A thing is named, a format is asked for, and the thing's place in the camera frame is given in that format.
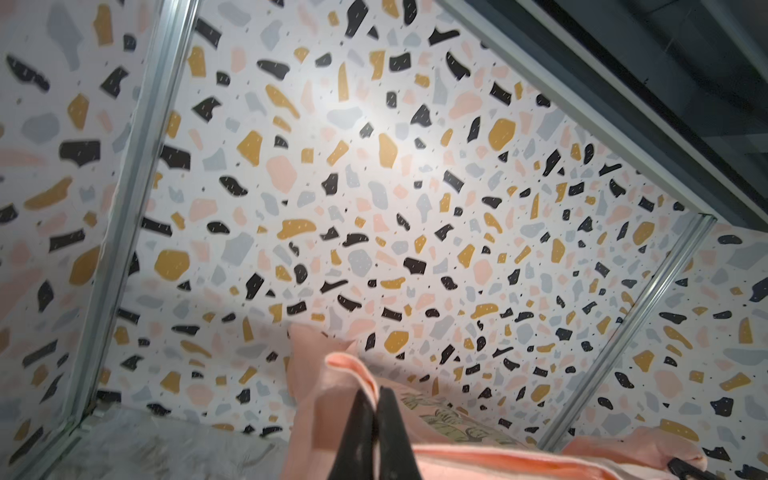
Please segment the aluminium corner post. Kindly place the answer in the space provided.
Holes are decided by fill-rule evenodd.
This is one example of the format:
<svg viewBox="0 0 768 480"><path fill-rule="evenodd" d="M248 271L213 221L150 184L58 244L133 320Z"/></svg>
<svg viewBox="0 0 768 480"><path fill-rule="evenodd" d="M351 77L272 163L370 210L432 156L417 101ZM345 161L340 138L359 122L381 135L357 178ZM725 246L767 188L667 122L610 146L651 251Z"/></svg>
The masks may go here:
<svg viewBox="0 0 768 480"><path fill-rule="evenodd" d="M562 410L550 421L537 443L538 448L548 452L556 450L559 441L566 435L568 429L573 426L599 390L606 376L619 362L623 352L637 335L652 310L689 263L716 222L717 218L711 214L699 213L692 217L623 322L617 327L583 379L573 390Z"/></svg>
<svg viewBox="0 0 768 480"><path fill-rule="evenodd" d="M1 5L1 475L38 469L95 385L195 1Z"/></svg>

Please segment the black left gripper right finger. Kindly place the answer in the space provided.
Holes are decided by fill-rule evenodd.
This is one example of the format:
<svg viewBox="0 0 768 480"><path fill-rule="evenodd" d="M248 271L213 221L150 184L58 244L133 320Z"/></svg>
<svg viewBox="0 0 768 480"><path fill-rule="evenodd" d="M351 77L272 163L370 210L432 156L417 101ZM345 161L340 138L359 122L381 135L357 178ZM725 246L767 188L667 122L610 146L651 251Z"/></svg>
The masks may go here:
<svg viewBox="0 0 768 480"><path fill-rule="evenodd" d="M379 478L421 480L399 403L391 388L382 387L377 404L376 432L379 445Z"/></svg>

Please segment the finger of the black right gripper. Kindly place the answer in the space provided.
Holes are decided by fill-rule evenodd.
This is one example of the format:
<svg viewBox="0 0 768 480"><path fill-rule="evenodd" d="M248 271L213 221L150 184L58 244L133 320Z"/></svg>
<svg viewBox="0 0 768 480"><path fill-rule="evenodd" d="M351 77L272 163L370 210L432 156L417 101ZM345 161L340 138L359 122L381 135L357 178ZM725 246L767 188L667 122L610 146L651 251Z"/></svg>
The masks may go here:
<svg viewBox="0 0 768 480"><path fill-rule="evenodd" d="M667 468L679 480L714 480L714 475L679 458L671 459Z"/></svg>

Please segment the left aluminium corner post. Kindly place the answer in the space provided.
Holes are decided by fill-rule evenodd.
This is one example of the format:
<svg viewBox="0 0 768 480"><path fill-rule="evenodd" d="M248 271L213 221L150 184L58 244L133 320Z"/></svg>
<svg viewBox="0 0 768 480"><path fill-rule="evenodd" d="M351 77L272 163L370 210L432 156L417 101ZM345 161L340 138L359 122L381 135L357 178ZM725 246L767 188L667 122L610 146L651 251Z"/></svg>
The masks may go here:
<svg viewBox="0 0 768 480"><path fill-rule="evenodd" d="M38 469L95 385L195 1L1 5L1 475Z"/></svg>

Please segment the right aluminium corner post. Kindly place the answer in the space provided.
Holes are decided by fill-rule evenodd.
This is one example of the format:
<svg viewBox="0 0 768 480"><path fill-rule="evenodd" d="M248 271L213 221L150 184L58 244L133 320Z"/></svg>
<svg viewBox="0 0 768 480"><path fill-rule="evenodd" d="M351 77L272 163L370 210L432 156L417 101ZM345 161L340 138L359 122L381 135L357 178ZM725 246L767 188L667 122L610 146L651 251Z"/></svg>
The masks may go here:
<svg viewBox="0 0 768 480"><path fill-rule="evenodd" d="M573 426L599 390L606 376L619 362L623 352L637 335L652 310L689 263L716 222L717 218L711 214L699 213L692 217L623 322L617 327L583 379L573 390L562 410L550 421L537 443L538 448L548 452L556 450L559 441L566 435L568 429Z"/></svg>

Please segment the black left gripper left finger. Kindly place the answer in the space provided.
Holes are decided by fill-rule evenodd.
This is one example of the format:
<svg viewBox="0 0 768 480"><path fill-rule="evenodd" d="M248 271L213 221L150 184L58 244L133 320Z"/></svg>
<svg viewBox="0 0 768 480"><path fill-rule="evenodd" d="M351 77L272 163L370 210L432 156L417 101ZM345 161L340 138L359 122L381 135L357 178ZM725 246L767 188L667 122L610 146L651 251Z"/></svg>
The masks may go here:
<svg viewBox="0 0 768 480"><path fill-rule="evenodd" d="M375 409L358 390L328 480L372 480L374 476Z"/></svg>

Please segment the peach graphic t-shirt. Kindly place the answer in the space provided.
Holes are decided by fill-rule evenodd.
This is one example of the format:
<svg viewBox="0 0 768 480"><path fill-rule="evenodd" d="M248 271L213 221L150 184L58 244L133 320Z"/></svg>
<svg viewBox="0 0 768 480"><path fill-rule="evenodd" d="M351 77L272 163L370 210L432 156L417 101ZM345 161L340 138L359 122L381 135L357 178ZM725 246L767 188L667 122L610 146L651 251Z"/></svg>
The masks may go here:
<svg viewBox="0 0 768 480"><path fill-rule="evenodd" d="M542 451L374 376L353 341L306 325L291 326L288 335L287 379L297 411L285 479L327 479L357 391L377 412L382 387L395 393L422 479L673 479L673 458L708 467L700 447L659 428L639 427L619 439L579 436L559 453ZM376 414L374 429L373 479L380 479Z"/></svg>

